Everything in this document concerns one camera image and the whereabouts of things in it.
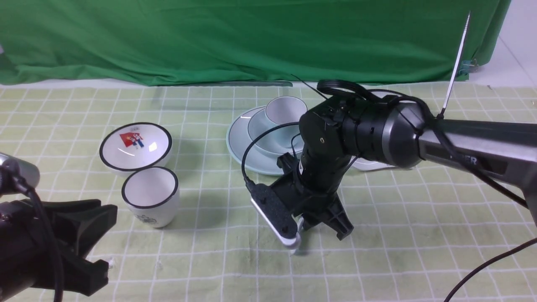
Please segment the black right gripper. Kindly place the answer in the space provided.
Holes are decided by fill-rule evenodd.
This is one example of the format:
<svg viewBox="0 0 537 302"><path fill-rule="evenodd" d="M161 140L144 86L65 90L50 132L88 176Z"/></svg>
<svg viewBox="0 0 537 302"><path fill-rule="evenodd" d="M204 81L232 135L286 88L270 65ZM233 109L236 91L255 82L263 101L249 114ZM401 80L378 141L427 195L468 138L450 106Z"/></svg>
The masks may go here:
<svg viewBox="0 0 537 302"><path fill-rule="evenodd" d="M301 216L303 231L324 224L343 241L354 230L337 193L350 162L351 156L314 156L308 151L300 159L290 153L278 157L284 175L271 188L292 216Z"/></svg>

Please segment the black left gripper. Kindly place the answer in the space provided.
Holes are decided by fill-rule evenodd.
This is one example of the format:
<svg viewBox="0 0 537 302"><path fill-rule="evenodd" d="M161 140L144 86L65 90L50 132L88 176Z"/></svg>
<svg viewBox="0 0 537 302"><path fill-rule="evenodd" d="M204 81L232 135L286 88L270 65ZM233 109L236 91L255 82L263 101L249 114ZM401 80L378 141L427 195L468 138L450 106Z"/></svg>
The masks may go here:
<svg viewBox="0 0 537 302"><path fill-rule="evenodd" d="M109 284L109 263L86 260L116 224L118 208L98 199L42 202L59 241L63 291L92 296ZM29 199L1 203L1 293L29 287L57 289L40 221Z"/></svg>

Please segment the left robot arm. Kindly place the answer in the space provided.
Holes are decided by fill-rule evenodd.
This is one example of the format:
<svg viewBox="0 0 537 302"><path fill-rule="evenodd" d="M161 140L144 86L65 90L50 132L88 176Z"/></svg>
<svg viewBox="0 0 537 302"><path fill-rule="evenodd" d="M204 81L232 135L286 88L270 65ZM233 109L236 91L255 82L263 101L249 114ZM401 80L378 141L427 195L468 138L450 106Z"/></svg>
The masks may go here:
<svg viewBox="0 0 537 302"><path fill-rule="evenodd" d="M1 203L1 300L30 287L92 296L109 283L109 264L86 258L116 224L118 208L98 199L42 201L38 167L1 154L1 195L24 195Z"/></svg>

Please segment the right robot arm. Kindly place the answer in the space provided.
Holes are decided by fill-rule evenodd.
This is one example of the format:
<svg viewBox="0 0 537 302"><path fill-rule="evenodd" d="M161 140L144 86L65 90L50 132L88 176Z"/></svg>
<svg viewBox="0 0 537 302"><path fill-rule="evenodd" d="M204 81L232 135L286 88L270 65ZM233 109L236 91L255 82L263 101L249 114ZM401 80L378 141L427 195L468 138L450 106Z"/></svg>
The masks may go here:
<svg viewBox="0 0 537 302"><path fill-rule="evenodd" d="M284 175L261 201L266 222L282 243L305 229L332 228L339 240L353 231L337 194L351 157L409 169L422 161L473 174L527 208L536 218L536 125L444 119L420 98L375 90L353 82L322 80L328 99L300 117L304 142L300 160L281 156Z"/></svg>

